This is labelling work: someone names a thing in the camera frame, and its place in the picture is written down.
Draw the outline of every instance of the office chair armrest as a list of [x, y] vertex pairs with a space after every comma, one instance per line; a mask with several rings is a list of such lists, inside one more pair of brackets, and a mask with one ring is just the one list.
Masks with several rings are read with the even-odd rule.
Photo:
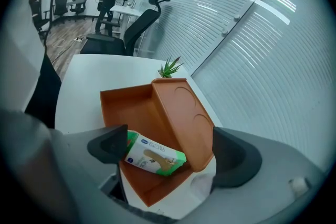
[[48, 12], [50, 12], [49, 10], [46, 10], [45, 12], [43, 12], [44, 13], [44, 19], [46, 19], [47, 18], [47, 13]]
[[44, 19], [47, 19], [47, 13], [50, 12], [49, 10], [46, 10], [44, 13]]

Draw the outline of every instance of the orange tray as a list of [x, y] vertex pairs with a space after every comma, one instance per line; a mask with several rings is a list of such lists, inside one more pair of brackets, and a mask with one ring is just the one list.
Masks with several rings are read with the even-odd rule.
[[167, 196], [191, 173], [202, 171], [212, 159], [214, 124], [186, 79], [155, 79], [147, 85], [102, 91], [100, 100], [105, 126], [127, 124], [128, 129], [186, 155], [187, 162], [168, 177], [119, 163], [147, 206]]

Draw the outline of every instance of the desk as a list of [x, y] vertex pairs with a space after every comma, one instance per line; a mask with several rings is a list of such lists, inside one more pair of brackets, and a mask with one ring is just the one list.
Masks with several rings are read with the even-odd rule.
[[125, 31], [127, 30], [128, 18], [129, 16], [140, 17], [142, 13], [137, 9], [131, 8], [130, 6], [118, 6], [114, 5], [110, 11], [123, 14], [121, 26], [120, 26], [120, 39], [124, 40]]
[[[55, 128], [66, 135], [104, 127], [99, 92], [149, 84], [153, 79], [160, 77], [158, 68], [161, 64], [164, 65], [165, 61], [118, 55], [74, 55], [59, 92]], [[187, 79], [214, 124], [222, 126], [183, 66], [174, 77]], [[179, 219], [201, 203], [190, 191], [192, 179], [196, 174], [214, 173], [215, 169], [216, 161], [213, 158], [202, 172], [193, 173], [176, 190], [151, 207], [142, 202], [123, 173], [121, 176], [130, 205]]]

